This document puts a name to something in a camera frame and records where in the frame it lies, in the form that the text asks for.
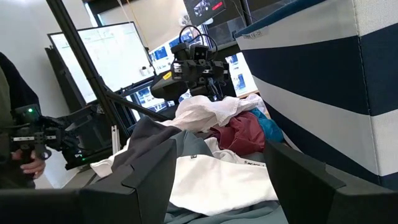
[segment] red cloth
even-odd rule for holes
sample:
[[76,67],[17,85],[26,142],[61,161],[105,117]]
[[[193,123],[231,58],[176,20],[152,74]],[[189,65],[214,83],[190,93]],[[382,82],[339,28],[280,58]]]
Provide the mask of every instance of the red cloth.
[[229,149],[238,156],[262,152],[266,136],[257,117],[250,112],[242,112],[233,117],[225,127],[211,128],[213,137],[218,139],[220,149]]

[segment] person's hand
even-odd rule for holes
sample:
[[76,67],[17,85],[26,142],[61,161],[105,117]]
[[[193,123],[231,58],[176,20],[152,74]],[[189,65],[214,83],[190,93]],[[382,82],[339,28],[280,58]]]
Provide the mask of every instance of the person's hand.
[[[24,171],[25,174],[35,174],[33,176],[34,179],[39,178],[45,168],[45,162],[42,159],[36,157],[35,151],[32,151],[30,157],[34,160],[30,164],[24,164],[21,166],[21,169]],[[22,150],[18,149],[16,152],[12,153],[12,160],[21,160],[22,159]]]

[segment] pile of clothes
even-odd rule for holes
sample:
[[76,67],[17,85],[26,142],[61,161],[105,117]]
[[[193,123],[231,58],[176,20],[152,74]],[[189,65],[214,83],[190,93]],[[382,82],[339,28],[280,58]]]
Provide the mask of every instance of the pile of clothes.
[[257,95],[218,102],[194,96],[172,121],[142,118],[122,151],[91,167],[107,176],[171,138],[177,163],[165,223],[287,223],[262,155],[266,140],[283,135],[265,112]]

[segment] yellow label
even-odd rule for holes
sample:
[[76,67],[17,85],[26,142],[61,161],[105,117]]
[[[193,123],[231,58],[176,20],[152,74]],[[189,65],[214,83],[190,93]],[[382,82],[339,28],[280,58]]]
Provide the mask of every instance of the yellow label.
[[167,72],[166,75],[163,76],[164,80],[168,80],[172,76],[172,72]]

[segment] striped wall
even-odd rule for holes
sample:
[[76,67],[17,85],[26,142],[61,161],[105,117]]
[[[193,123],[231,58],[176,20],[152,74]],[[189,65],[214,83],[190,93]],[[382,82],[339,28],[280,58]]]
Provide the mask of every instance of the striped wall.
[[398,189],[397,0],[297,0],[236,37],[291,146]]

